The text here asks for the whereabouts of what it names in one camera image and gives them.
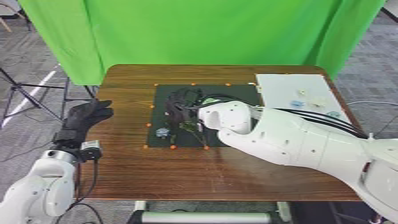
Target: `wooden table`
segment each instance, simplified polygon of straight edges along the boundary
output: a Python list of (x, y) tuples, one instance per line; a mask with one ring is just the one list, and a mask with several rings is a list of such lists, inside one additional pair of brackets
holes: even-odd
[[(325, 74), (312, 66), (117, 65), (97, 97), (113, 100), (113, 117), (90, 131), (103, 158), (90, 197), (133, 200), (351, 201), (344, 183), (307, 168), (273, 165), (236, 149), (144, 148), (154, 84), (247, 84), (255, 73)], [(327, 78), (350, 120), (357, 124)], [(90, 179), (90, 164), (83, 179)]]

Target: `cable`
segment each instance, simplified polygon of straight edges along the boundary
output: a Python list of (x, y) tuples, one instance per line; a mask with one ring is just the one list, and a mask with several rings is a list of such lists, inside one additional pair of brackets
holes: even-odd
[[(346, 103), (346, 105), (353, 105), (353, 104), (359, 104), (359, 103), (373, 103), (373, 104), (387, 104), (387, 105), (392, 105), (392, 106), (398, 106), (398, 103), (394, 102), (376, 102), (376, 101), (355, 101), (355, 102), (350, 102)], [(380, 131), (376, 132), (376, 134), (373, 135), (376, 137), (376, 135), (383, 132), (385, 128), (389, 127), (394, 119), (398, 118), (398, 115), (394, 116), (394, 118), (390, 119), (389, 123), (385, 124), (385, 126), (382, 127)]]
[(277, 110), (287, 111), (287, 112), (300, 112), (300, 113), (307, 113), (307, 114), (314, 114), (318, 116), (327, 117), (328, 119), (335, 120), (339, 123), (343, 123), (344, 125), (351, 126), (353, 128), (357, 128), (348, 122), (344, 122), (343, 120), (339, 120), (335, 117), (328, 116), (327, 114), (316, 113), (312, 111), (305, 111), (305, 110), (295, 110), (295, 109), (286, 109), (286, 108), (275, 108)]
[(81, 203), (81, 202), (74, 204), (74, 206), (78, 206), (78, 205), (83, 205), (90, 209), (90, 211), (96, 214), (96, 218), (97, 218), (99, 224), (104, 224), (99, 212), (96, 211), (94, 207), (88, 204)]
[(0, 160), (0, 162), (7, 162), (8, 160), (12, 160), (16, 157), (26, 155), (35, 149), (42, 148), (53, 141), (49, 141), (44, 145), (33, 147), (26, 152), (23, 152), (21, 154), (12, 155), (7, 159)]
[(80, 190), (81, 190), (81, 164), (78, 163), (76, 165), (76, 177), (74, 177), (74, 182), (76, 182), (76, 185), (74, 185), (74, 192), (76, 192), (76, 201), (78, 201), (78, 198), (80, 198)]
[(376, 135), (382, 133), (382, 131), (385, 130), (387, 126), (390, 125), (394, 119), (398, 118), (398, 115), (394, 116), (394, 118), (390, 119), (389, 123), (385, 124), (385, 126), (382, 127), (380, 131), (376, 132), (376, 134), (373, 135), (376, 137)]
[(293, 111), (291, 111), (289, 113), (293, 113), (293, 114), (296, 114), (296, 115), (300, 115), (300, 116), (307, 116), (309, 118), (318, 119), (319, 121), (323, 121), (323, 122), (327, 122), (327, 123), (330, 123), (330, 124), (341, 126), (343, 128), (350, 129), (357, 134), (367, 136), (367, 135), (364, 134), (362, 130), (360, 130), (359, 128), (355, 128), (353, 125), (346, 125), (344, 123), (341, 124), (341, 123), (334, 122), (332, 120), (327, 120), (327, 119), (323, 119), (323, 118), (319, 118), (319, 117), (316, 117), (316, 116), (312, 116), (312, 115), (309, 115), (309, 114), (302, 114), (302, 113), (293, 112)]
[(10, 81), (3, 77), (0, 77), (0, 79), (12, 85)]
[[(74, 208), (76, 205), (85, 205), (85, 204), (81, 203), (81, 201), (83, 201), (83, 199), (87, 198), (87, 196), (88, 196), (88, 194), (90, 194), (90, 192), (92, 192), (92, 190), (94, 190), (94, 187), (96, 187), (96, 180), (97, 180), (97, 160), (94, 160), (92, 183), (90, 183), (88, 191), (87, 191), (87, 193), (83, 194), (83, 197), (78, 198), (76, 201), (74, 201), (74, 203), (71, 204), (71, 207), (69, 207), (65, 213), (71, 211), (71, 209)], [(58, 224), (64, 215), (58, 216), (58, 219), (56, 219), (56, 221), (55, 221), (55, 224)]]
[(355, 102), (346, 103), (346, 105), (350, 106), (359, 103), (389, 104), (389, 105), (398, 106), (398, 103), (394, 103), (394, 102), (376, 102), (376, 101), (355, 101)]
[(71, 204), (71, 206), (74, 206), (83, 201), (87, 196), (90, 195), (90, 192), (92, 192), (94, 187), (96, 187), (96, 179), (97, 179), (97, 160), (94, 160), (94, 174), (92, 174), (90, 188), (88, 188), (88, 191), (83, 194), (83, 197), (76, 200), (76, 202)]
[(362, 134), (359, 134), (357, 132), (350, 131), (346, 128), (343, 128), (339, 125), (334, 125), (316, 119), (311, 119), (311, 118), (303, 118), (307, 121), (314, 122), (314, 123), (319, 123), (334, 128), (337, 128), (341, 131), (348, 132), (357, 138), (364, 138), (367, 139), (367, 136), (364, 136)]

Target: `black glove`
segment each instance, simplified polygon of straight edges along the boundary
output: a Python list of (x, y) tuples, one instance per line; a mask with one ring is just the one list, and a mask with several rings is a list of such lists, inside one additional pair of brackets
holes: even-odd
[(80, 148), (90, 127), (113, 115), (112, 108), (106, 108), (110, 104), (110, 100), (97, 101), (97, 99), (92, 99), (90, 103), (71, 108), (60, 131), (53, 137), (56, 144)]

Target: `black cloth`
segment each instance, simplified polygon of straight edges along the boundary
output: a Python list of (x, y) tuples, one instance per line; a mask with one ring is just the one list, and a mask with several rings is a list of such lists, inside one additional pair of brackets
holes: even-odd
[(55, 135), (55, 143), (80, 148), (90, 127), (113, 116), (113, 110), (108, 108), (110, 104), (110, 100), (97, 101), (97, 99), (92, 99), (88, 103), (71, 108)]
[[(149, 147), (168, 147), (170, 146), (170, 138), (156, 137), (156, 130), (167, 127), (167, 116), (165, 116), (165, 101), (170, 96), (170, 93), (177, 91), (181, 88), (200, 89), (204, 94), (225, 94), (238, 97), (245, 103), (250, 105), (259, 105), (259, 93), (255, 86), (252, 85), (160, 85), (156, 87), (154, 99), (152, 99), (152, 116), (151, 116), (151, 128), (147, 133), (147, 146)], [(216, 138), (216, 131), (204, 129), (206, 135), (206, 143), (209, 147), (225, 146)], [(177, 138), (176, 138), (176, 146), (177, 147), (202, 147), (202, 143), (193, 137), (191, 133), (183, 129), (177, 129)]]

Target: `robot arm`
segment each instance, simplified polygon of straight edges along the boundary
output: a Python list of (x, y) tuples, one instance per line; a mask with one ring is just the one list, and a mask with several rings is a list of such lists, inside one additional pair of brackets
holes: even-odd
[[(257, 119), (252, 128), (250, 119)], [(239, 101), (199, 110), (220, 141), (268, 162), (316, 169), (351, 187), (383, 217), (398, 222), (398, 140), (360, 139), (295, 114)]]
[(110, 102), (92, 100), (71, 108), (53, 138), (55, 146), (44, 151), (26, 176), (5, 192), (1, 224), (49, 224), (65, 213), (72, 205), (74, 165), (101, 157), (97, 141), (83, 143), (83, 140), (88, 128), (112, 116), (108, 105)]

